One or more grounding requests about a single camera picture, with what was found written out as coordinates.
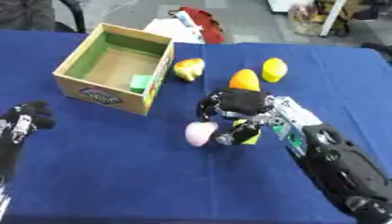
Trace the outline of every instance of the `chair leg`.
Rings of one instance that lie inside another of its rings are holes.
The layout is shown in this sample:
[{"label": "chair leg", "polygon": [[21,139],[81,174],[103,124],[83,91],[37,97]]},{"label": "chair leg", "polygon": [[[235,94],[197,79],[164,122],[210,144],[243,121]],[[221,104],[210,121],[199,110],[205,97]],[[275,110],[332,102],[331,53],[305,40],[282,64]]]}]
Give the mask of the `chair leg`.
[{"label": "chair leg", "polygon": [[84,19],[83,10],[81,5],[76,0],[60,0],[66,5],[73,14],[73,18],[76,23],[77,32],[86,33],[86,23]]}]

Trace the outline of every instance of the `pink fruit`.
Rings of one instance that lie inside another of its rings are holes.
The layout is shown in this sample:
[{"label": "pink fruit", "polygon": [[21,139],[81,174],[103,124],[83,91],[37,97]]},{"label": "pink fruit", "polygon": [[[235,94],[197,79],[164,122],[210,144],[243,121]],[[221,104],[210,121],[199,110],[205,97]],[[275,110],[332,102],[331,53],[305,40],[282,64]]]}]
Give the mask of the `pink fruit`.
[{"label": "pink fruit", "polygon": [[216,122],[191,122],[185,130],[185,138],[195,147],[203,146],[218,129]]}]

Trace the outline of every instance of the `printed label on box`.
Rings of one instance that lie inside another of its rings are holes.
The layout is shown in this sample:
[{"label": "printed label on box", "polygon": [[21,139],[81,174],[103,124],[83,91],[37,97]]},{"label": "printed label on box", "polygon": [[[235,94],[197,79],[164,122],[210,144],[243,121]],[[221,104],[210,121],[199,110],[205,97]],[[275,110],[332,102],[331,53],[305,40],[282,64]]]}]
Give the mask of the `printed label on box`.
[{"label": "printed label on box", "polygon": [[146,108],[149,108],[154,101],[154,97],[157,94],[162,81],[165,78],[165,74],[168,72],[168,68],[171,64],[170,57],[164,59],[164,63],[161,64],[160,68],[157,70],[157,74],[153,75],[153,81],[148,87],[148,90],[144,92],[144,104]]},{"label": "printed label on box", "polygon": [[93,99],[95,102],[99,102],[102,105],[109,105],[113,103],[123,102],[120,98],[115,97],[111,94],[103,92],[102,90],[92,89],[92,88],[83,88],[80,92],[90,99]]}]

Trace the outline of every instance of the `open cardboard box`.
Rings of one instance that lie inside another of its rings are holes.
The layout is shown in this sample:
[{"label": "open cardboard box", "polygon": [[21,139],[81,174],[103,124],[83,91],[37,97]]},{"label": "open cardboard box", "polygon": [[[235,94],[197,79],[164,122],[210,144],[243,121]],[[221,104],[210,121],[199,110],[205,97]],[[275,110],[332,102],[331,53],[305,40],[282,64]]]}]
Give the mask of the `open cardboard box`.
[{"label": "open cardboard box", "polygon": [[[172,58],[171,38],[99,24],[53,74],[69,97],[146,116]],[[152,75],[141,94],[130,91],[135,74]]]}]

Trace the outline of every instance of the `yellow part on robot hand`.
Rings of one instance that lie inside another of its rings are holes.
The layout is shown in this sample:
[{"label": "yellow part on robot hand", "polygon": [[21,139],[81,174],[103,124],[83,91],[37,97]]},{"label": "yellow part on robot hand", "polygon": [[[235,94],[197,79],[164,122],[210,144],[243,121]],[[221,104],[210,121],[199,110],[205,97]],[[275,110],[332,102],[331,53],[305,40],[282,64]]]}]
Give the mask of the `yellow part on robot hand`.
[{"label": "yellow part on robot hand", "polygon": [[[233,122],[233,126],[238,125],[240,123],[245,123],[247,120],[240,119],[235,122]],[[250,139],[247,141],[243,142],[242,144],[257,144],[257,141],[259,140],[260,136],[262,135],[262,132],[259,130],[259,134],[257,136],[252,136]]]}]

